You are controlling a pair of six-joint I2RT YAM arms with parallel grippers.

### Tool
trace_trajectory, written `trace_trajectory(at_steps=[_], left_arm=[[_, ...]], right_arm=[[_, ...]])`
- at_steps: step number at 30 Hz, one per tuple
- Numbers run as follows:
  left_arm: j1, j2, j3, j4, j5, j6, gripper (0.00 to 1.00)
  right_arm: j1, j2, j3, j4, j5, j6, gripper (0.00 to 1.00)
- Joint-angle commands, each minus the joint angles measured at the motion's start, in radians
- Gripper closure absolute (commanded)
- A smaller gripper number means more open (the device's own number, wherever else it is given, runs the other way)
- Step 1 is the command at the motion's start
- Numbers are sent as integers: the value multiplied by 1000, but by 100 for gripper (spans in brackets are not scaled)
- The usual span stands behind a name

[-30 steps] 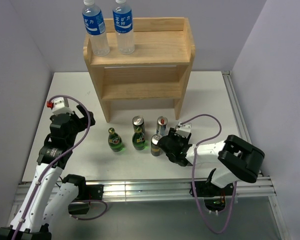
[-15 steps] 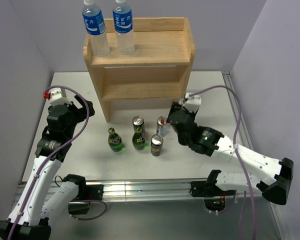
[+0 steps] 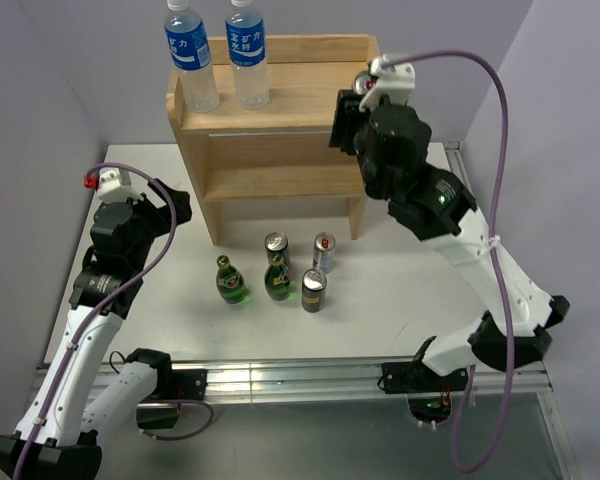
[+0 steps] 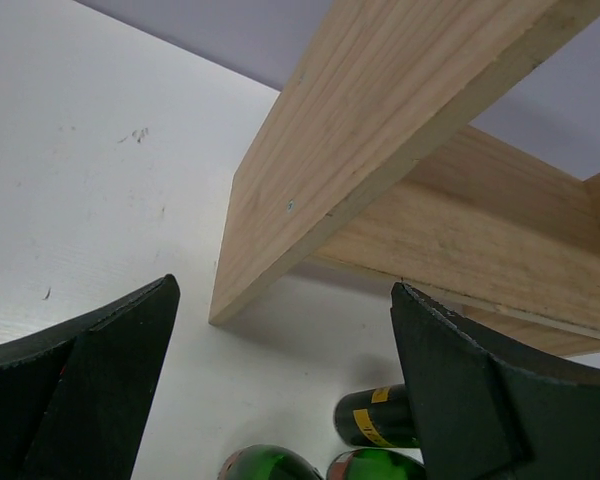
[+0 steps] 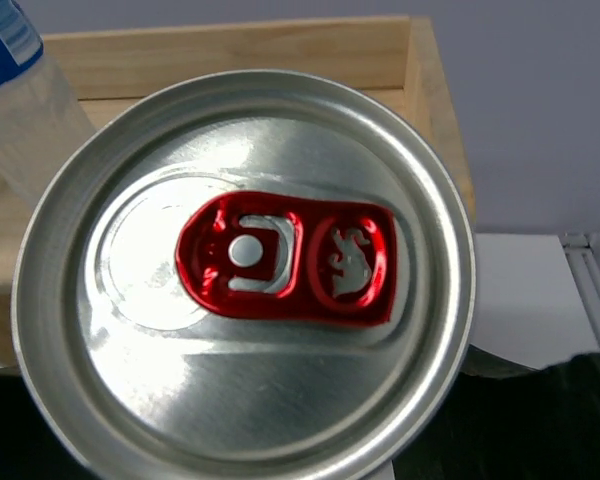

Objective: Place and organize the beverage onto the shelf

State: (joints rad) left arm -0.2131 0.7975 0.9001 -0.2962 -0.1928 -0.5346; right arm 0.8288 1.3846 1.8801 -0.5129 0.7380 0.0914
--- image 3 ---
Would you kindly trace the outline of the silver blue can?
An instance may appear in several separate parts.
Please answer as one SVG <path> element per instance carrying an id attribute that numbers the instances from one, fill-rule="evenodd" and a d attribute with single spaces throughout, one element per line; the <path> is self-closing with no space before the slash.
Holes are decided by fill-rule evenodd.
<path id="1" fill-rule="evenodd" d="M 375 85 L 376 78 L 368 71 L 359 72 L 352 82 L 352 90 L 356 95 L 365 96 Z"/>
<path id="2" fill-rule="evenodd" d="M 335 237 L 327 232 L 320 232 L 316 235 L 313 244 L 314 268 L 329 273 L 333 269 L 335 255 Z"/>

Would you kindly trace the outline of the black gold can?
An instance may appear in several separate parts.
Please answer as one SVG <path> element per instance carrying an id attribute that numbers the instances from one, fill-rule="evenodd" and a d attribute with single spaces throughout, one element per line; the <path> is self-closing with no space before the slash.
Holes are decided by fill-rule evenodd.
<path id="1" fill-rule="evenodd" d="M 284 265 L 291 269 L 289 242 L 286 234 L 281 231 L 268 233 L 264 238 L 264 248 L 267 256 L 267 264 L 271 264 L 273 256 L 278 253 L 284 259 Z"/>
<path id="2" fill-rule="evenodd" d="M 305 311 L 317 313 L 325 301 L 327 276 L 318 269 L 308 269 L 302 276 L 301 304 Z"/>

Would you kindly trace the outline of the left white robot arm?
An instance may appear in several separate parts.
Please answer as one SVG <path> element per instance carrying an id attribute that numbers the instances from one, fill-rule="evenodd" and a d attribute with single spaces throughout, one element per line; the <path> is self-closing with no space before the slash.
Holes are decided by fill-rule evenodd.
<path id="1" fill-rule="evenodd" d="M 173 238 L 192 218 L 190 195 L 149 181 L 156 207 L 127 181 L 93 176 L 100 205 L 91 244 L 69 298 L 62 341 L 13 433 L 0 435 L 0 470 L 11 479 L 93 479 L 103 444 L 141 400 L 163 399 L 175 386 L 168 354 L 138 349 L 95 401 L 88 399 L 101 361 L 127 318 L 147 271 L 154 241 Z"/>

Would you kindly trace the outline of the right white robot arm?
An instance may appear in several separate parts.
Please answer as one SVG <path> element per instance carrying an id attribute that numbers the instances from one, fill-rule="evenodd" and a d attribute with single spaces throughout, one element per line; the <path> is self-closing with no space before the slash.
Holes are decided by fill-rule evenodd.
<path id="1" fill-rule="evenodd" d="M 427 339 L 411 364 L 415 383 L 432 390 L 447 375 L 476 363 L 505 371 L 541 361 L 570 304 L 539 288 L 489 231 L 466 185 L 427 161 L 430 127 L 415 110 L 382 98 L 373 109 L 341 90 L 329 145 L 356 157 L 365 193 L 444 257 L 486 310 L 469 326 Z"/>

